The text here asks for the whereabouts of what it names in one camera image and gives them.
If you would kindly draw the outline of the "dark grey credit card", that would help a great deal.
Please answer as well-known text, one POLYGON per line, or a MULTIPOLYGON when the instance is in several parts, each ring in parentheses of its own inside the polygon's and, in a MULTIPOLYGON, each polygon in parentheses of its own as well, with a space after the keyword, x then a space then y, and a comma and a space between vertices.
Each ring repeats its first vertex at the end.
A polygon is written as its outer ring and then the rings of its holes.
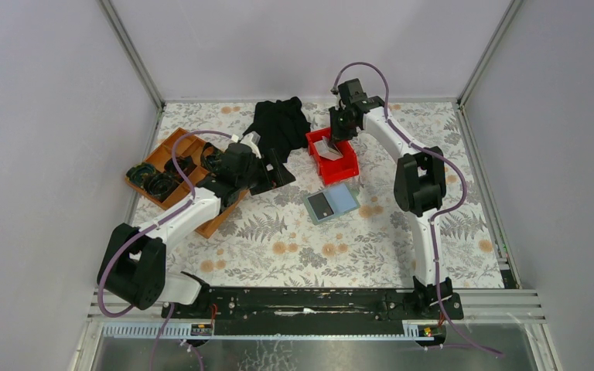
POLYGON ((323 192, 316 193, 307 199, 316 220, 323 220, 333 215, 333 209, 323 192))

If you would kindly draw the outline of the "red plastic bin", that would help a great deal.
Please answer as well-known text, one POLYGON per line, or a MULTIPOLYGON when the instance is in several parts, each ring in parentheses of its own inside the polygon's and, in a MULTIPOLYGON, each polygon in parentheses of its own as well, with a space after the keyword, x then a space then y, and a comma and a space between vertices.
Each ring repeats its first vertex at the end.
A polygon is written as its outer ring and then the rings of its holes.
POLYGON ((357 156, 348 141, 334 144, 331 129, 324 128, 306 134, 308 152, 325 186, 359 175, 357 156))

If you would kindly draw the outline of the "grey-green card holder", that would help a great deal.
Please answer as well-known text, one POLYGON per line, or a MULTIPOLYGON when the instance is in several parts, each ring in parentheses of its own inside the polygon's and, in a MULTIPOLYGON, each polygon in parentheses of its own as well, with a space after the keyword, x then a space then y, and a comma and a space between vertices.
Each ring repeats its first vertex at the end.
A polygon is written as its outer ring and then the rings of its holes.
POLYGON ((357 199, 358 192, 352 190, 347 183, 339 182, 334 185, 330 185, 318 192, 313 194, 307 195, 304 197, 304 204, 306 207, 306 211, 308 212, 311 221, 315 225, 319 225, 321 223, 325 223, 326 221, 341 217, 347 213, 350 213, 356 209, 360 208, 360 203, 357 199), (308 204, 307 199, 319 192, 323 192, 333 209, 333 215, 326 217, 323 220, 316 220, 311 206, 308 204))

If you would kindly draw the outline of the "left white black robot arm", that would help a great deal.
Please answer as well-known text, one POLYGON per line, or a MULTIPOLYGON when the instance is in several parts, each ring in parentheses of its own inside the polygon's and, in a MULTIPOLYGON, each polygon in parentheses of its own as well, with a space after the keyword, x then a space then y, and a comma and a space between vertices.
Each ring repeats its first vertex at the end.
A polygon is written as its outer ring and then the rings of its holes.
POLYGON ((208 173, 186 198, 141 226, 122 223, 113 230, 97 276, 97 303, 106 316, 113 314, 105 307, 105 291, 130 308, 168 302, 179 304, 189 317, 204 315, 209 307, 202 292, 205 283, 190 274, 168 272, 168 249, 222 215, 243 191, 257 195, 295 181, 275 150, 260 157, 252 145, 240 142, 225 151, 207 151, 201 162, 208 173))

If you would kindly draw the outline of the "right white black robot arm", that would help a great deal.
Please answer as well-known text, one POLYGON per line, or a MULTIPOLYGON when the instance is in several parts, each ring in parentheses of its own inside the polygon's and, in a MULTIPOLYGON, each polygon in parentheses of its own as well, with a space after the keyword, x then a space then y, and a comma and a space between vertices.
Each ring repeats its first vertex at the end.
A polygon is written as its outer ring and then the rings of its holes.
POLYGON ((410 139, 394 122, 386 103, 368 96, 358 79, 336 83, 331 92, 338 100, 329 110, 332 140, 350 140, 364 131, 395 160, 394 198, 406 213, 418 263, 412 306, 420 317, 432 318, 452 296, 451 281, 440 278, 440 254, 435 247, 440 227, 432 220, 446 196, 442 150, 410 139))

